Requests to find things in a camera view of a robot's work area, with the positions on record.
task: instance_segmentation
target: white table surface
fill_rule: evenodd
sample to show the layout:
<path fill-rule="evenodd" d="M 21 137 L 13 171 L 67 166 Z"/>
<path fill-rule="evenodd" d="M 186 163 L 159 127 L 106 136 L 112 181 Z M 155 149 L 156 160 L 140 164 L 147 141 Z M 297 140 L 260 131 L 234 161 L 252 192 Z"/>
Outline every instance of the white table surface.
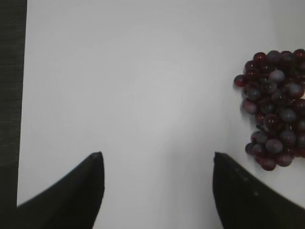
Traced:
<path fill-rule="evenodd" d="M 263 171 L 234 77 L 304 48 L 302 0 L 29 0 L 18 204 L 102 151 L 95 229 L 221 229 L 214 151 L 305 207 L 305 160 Z"/>

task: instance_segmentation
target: grape cluster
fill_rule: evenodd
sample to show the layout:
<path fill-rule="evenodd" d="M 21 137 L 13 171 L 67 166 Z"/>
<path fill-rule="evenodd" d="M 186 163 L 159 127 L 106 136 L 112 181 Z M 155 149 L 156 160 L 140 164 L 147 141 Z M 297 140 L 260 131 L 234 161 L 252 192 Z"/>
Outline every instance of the grape cluster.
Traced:
<path fill-rule="evenodd" d="M 258 128 L 246 153 L 267 171 L 305 157 L 305 50 L 258 52 L 234 84 L 243 88 L 242 108 Z"/>

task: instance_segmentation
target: grape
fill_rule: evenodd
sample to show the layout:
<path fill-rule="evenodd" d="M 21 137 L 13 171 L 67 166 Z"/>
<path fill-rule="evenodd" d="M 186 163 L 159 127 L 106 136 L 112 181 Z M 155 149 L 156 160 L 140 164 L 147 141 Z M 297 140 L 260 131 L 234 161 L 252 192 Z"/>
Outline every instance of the grape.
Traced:
<path fill-rule="evenodd" d="M 261 73 L 269 74 L 275 70 L 275 67 L 273 65 L 264 62 L 259 66 L 259 69 L 261 70 Z"/>
<path fill-rule="evenodd" d="M 258 90 L 257 88 L 251 88 L 248 93 L 247 96 L 251 101 L 256 101 L 261 97 L 262 93 L 260 90 Z"/>
<path fill-rule="evenodd" d="M 257 112 L 257 105 L 249 99 L 244 99 L 242 108 L 249 114 L 254 115 Z"/>
<path fill-rule="evenodd" d="M 266 56 L 266 54 L 263 53 L 263 52 L 258 52 L 258 53 L 256 53 L 256 54 L 254 55 L 254 57 L 253 57 L 253 60 L 254 60 L 255 62 L 260 62 L 260 61 L 266 60 L 266 59 L 267 59 L 267 56 Z"/>
<path fill-rule="evenodd" d="M 305 133 L 300 133 L 297 136 L 297 146 L 299 148 L 305 148 Z"/>
<path fill-rule="evenodd" d="M 251 148 L 251 154 L 255 157 L 264 158 L 266 157 L 266 151 L 262 144 L 255 144 Z"/>
<path fill-rule="evenodd" d="M 295 61 L 295 56 L 292 53 L 286 53 L 286 54 L 282 55 L 282 58 L 281 58 L 282 65 L 289 67 L 294 63 L 294 61 Z"/>
<path fill-rule="evenodd" d="M 253 146 L 254 146 L 254 143 L 248 143 L 246 145 L 246 147 L 244 148 L 245 152 L 249 155 L 252 155 L 251 150 L 252 150 Z"/>
<path fill-rule="evenodd" d="M 256 161 L 258 164 L 260 164 L 261 160 L 262 160 L 261 158 L 255 157 L 255 161 Z"/>
<path fill-rule="evenodd" d="M 248 70 L 250 68 L 256 68 L 256 63 L 255 61 L 248 61 L 245 65 L 244 65 L 244 69 Z"/>
<path fill-rule="evenodd" d="M 250 68 L 250 69 L 246 70 L 244 77 L 247 82 L 258 81 L 259 80 L 259 71 L 256 68 Z"/>
<path fill-rule="evenodd" d="M 272 171 L 276 167 L 276 161 L 273 158 L 264 158 L 260 160 L 261 167 L 266 171 Z"/>
<path fill-rule="evenodd" d="M 298 120 L 296 128 L 299 132 L 305 132 L 305 119 Z"/>
<path fill-rule="evenodd" d="M 305 62 L 300 63 L 300 65 L 298 66 L 298 69 L 302 72 L 305 72 Z"/>
<path fill-rule="evenodd" d="M 267 54 L 267 60 L 270 63 L 278 63 L 281 60 L 281 54 L 279 51 L 272 50 Z"/>
<path fill-rule="evenodd" d="M 284 154 L 289 154 L 292 157 L 296 157 L 297 155 L 297 149 L 296 148 L 292 148 L 292 147 L 285 147 L 283 149 L 283 153 Z"/>
<path fill-rule="evenodd" d="M 270 80 L 262 82 L 261 90 L 265 94 L 272 94 L 277 90 L 276 83 Z"/>
<path fill-rule="evenodd" d="M 296 142 L 296 135 L 291 130 L 284 130 L 280 134 L 280 139 L 282 140 L 285 146 L 294 146 Z"/>
<path fill-rule="evenodd" d="M 275 105 L 270 101 L 264 101 L 261 103 L 261 111 L 263 114 L 271 114 L 275 111 Z"/>
<path fill-rule="evenodd" d="M 283 56 L 284 54 L 286 54 L 286 53 L 291 53 L 290 51 L 282 51 L 281 52 L 281 56 Z"/>
<path fill-rule="evenodd" d="M 258 134 L 260 133 L 260 131 L 256 131 L 253 134 L 251 134 L 251 142 L 256 142 L 256 138 L 258 136 Z"/>
<path fill-rule="evenodd" d="M 294 51 L 295 58 L 299 60 L 303 60 L 305 58 L 305 51 L 304 49 L 297 49 Z"/>
<path fill-rule="evenodd" d="M 297 157 L 305 157 L 305 148 L 297 149 Z"/>
<path fill-rule="evenodd" d="M 264 124 L 264 114 L 261 112 L 258 112 L 255 114 L 255 123 L 257 125 L 262 125 Z"/>
<path fill-rule="evenodd" d="M 272 138 L 266 142 L 266 149 L 272 154 L 278 154 L 283 150 L 283 144 L 280 140 Z"/>
<path fill-rule="evenodd" d="M 280 89 L 277 89 L 272 95 L 271 100 L 278 106 L 284 106 L 288 102 L 287 95 Z"/>
<path fill-rule="evenodd" d="M 234 84 L 237 87 L 244 87 L 245 86 L 245 80 L 244 80 L 244 75 L 238 75 L 234 78 Z"/>
<path fill-rule="evenodd" d="M 280 117 L 284 122 L 291 123 L 296 120 L 296 113 L 290 108 L 285 108 L 280 111 Z"/>
<path fill-rule="evenodd" d="M 279 154 L 275 159 L 276 163 L 281 167 L 287 167 L 293 161 L 293 157 L 289 154 Z"/>
<path fill-rule="evenodd" d="M 269 80 L 279 83 L 285 79 L 284 72 L 275 70 L 269 74 Z"/>
<path fill-rule="evenodd" d="M 270 136 L 265 131 L 261 131 L 256 137 L 256 142 L 265 145 L 269 138 Z"/>
<path fill-rule="evenodd" d="M 300 114 L 305 114 L 305 99 L 295 100 L 293 103 L 293 109 Z"/>
<path fill-rule="evenodd" d="M 299 99 L 304 95 L 304 89 L 299 84 L 290 83 L 288 87 L 288 94 L 292 99 Z"/>
<path fill-rule="evenodd" d="M 280 118 L 275 114 L 267 114 L 264 118 L 264 125 L 268 129 L 276 129 L 280 123 Z"/>
<path fill-rule="evenodd" d="M 258 83 L 254 83 L 254 82 L 248 82 L 245 86 L 244 86 L 244 93 L 247 94 L 248 91 L 252 88 L 258 88 L 259 85 Z"/>

